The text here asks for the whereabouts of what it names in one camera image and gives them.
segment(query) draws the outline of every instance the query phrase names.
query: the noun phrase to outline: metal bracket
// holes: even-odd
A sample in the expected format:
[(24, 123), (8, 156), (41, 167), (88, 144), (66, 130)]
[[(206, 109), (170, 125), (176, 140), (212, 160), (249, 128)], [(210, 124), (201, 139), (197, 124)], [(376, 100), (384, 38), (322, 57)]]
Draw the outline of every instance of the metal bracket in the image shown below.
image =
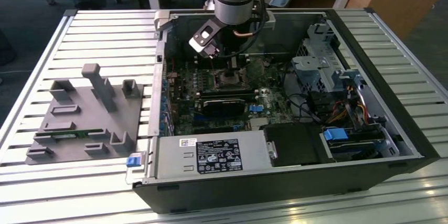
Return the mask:
[(169, 21), (170, 21), (170, 11), (169, 10), (156, 11), (153, 21), (156, 31), (161, 31), (162, 29), (165, 29), (166, 26), (169, 26)]

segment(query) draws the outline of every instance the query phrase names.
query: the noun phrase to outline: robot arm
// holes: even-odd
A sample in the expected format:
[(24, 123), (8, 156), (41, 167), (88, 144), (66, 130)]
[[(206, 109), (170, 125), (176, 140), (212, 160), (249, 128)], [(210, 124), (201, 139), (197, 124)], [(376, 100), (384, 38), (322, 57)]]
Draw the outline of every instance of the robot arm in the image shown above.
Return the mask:
[[(284, 6), (286, 3), (288, 0), (269, 0), (269, 4), (276, 6)], [(214, 17), (206, 21), (189, 40), (189, 45), (202, 57), (229, 58), (250, 47), (268, 18), (264, 0), (260, 0), (260, 7), (258, 18), (250, 20), (253, 0), (214, 0)], [(258, 22), (258, 26), (250, 32), (253, 22)], [(240, 49), (246, 38), (252, 36), (248, 46)]]

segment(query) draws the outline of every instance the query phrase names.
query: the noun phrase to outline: motherboard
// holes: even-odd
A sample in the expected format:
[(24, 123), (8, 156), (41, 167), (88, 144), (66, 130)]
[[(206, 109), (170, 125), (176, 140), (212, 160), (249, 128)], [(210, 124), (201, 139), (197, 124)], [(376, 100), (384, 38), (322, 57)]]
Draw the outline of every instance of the motherboard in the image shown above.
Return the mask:
[(185, 64), (166, 74), (174, 135), (250, 131), (294, 120), (281, 88), (285, 63), (244, 58), (237, 69), (214, 69), (208, 60), (205, 68)]

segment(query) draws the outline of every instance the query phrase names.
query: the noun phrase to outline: blue tab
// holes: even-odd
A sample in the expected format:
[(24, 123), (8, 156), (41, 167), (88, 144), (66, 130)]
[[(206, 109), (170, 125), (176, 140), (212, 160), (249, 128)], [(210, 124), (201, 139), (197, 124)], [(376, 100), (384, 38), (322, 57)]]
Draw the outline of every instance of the blue tab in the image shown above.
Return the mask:
[(326, 141), (346, 140), (348, 136), (342, 128), (332, 128), (324, 131), (324, 137)]
[(128, 157), (128, 160), (125, 161), (126, 167), (138, 167), (141, 166), (141, 157)]

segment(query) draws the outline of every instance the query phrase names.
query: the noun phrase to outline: floor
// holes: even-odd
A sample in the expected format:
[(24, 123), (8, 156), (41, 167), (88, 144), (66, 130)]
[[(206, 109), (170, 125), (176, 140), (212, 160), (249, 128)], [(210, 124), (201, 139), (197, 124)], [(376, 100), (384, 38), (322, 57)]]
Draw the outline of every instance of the floor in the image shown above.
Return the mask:
[[(200, 8), (202, 0), (161, 0), (161, 6), (180, 2), (177, 8)], [(0, 66), (0, 125), (8, 116), (30, 71), (45, 49), (62, 13), (73, 9), (74, 0), (56, 0), (50, 6), (45, 0), (0, 0), (0, 30), (6, 36), (17, 58)], [(138, 9), (137, 0), (105, 0), (106, 9)], [(426, 17), (414, 28), (405, 44), (432, 74), (448, 88), (446, 34), (448, 0), (438, 0)]]

